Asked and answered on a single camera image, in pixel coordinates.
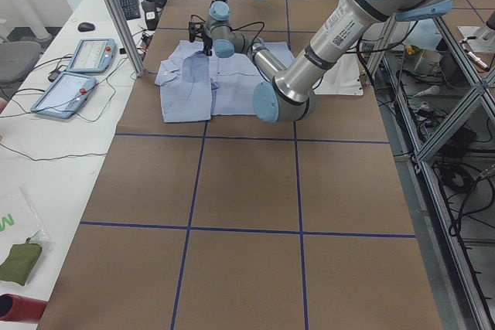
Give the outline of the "light blue striped shirt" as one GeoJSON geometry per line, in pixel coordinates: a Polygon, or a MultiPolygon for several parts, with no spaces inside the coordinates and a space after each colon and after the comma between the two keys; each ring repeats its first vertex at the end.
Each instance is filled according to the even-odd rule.
{"type": "Polygon", "coordinates": [[[253,115],[252,94],[262,80],[243,54],[206,56],[201,42],[181,40],[160,63],[155,85],[160,88],[164,122],[178,123],[213,115],[253,115]]]}

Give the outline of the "black keyboard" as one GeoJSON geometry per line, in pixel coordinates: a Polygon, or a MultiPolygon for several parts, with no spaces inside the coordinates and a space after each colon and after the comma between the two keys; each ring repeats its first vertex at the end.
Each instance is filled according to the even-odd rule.
{"type": "Polygon", "coordinates": [[[127,20],[141,17],[138,0],[118,0],[121,10],[127,20]]]}

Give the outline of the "upper blue teach pendant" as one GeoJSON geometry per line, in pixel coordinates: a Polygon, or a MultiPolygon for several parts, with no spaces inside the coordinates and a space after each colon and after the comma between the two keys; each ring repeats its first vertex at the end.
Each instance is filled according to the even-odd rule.
{"type": "Polygon", "coordinates": [[[114,39],[81,39],[67,66],[68,72],[102,73],[114,59],[114,39]]]}

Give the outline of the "blue teach pendant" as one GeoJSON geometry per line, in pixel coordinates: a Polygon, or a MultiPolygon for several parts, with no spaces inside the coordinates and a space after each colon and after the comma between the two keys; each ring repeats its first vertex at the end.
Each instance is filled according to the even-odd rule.
{"type": "Polygon", "coordinates": [[[102,73],[114,59],[114,39],[81,39],[67,66],[68,72],[102,73]]]}
{"type": "Polygon", "coordinates": [[[97,85],[94,77],[79,73],[61,73],[34,103],[30,112],[67,119],[82,108],[97,85]]]}

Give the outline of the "black computer mouse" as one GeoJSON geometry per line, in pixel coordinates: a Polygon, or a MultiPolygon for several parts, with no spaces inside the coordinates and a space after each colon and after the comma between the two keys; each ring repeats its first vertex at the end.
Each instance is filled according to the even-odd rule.
{"type": "Polygon", "coordinates": [[[81,22],[78,25],[77,30],[79,32],[92,32],[95,30],[95,24],[91,22],[81,22]]]}

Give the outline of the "lower blue teach pendant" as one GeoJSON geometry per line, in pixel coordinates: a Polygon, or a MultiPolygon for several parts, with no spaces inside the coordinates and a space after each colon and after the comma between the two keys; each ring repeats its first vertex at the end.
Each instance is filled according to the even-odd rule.
{"type": "Polygon", "coordinates": [[[97,85],[94,77],[79,73],[61,73],[34,103],[30,112],[67,119],[82,108],[97,85]]]}

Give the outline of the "clear plastic bag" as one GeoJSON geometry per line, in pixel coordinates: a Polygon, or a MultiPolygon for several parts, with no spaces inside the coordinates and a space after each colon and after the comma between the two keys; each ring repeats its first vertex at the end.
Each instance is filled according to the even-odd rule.
{"type": "Polygon", "coordinates": [[[25,187],[1,194],[1,264],[14,244],[36,243],[43,252],[32,269],[29,280],[41,260],[53,248],[53,240],[25,187]]]}

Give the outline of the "folded green cloth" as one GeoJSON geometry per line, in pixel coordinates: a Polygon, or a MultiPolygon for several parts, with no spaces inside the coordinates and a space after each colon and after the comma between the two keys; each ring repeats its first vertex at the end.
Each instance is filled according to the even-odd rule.
{"type": "Polygon", "coordinates": [[[14,244],[1,264],[1,281],[25,286],[42,252],[36,243],[14,244]]]}

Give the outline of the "red cylinder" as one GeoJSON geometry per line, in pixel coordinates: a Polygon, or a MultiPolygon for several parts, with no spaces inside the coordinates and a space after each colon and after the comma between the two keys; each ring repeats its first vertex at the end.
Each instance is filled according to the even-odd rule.
{"type": "Polygon", "coordinates": [[[1,320],[37,324],[48,302],[17,294],[1,295],[1,320]]]}

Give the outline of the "aluminium frame post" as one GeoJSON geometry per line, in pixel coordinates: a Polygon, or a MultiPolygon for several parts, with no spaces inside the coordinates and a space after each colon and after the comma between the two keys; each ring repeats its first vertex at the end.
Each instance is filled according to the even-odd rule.
{"type": "Polygon", "coordinates": [[[132,64],[133,70],[137,77],[141,77],[144,73],[144,65],[134,43],[131,31],[128,27],[127,20],[118,0],[104,0],[108,9],[112,22],[118,32],[121,44],[127,53],[127,56],[132,64]]]}

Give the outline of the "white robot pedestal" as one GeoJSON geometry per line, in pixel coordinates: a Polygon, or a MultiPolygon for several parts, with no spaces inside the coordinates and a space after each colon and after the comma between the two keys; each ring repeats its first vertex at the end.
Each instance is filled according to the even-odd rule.
{"type": "Polygon", "coordinates": [[[364,94],[360,82],[360,71],[355,60],[339,61],[327,71],[323,81],[314,88],[320,95],[362,96],[364,94]]]}

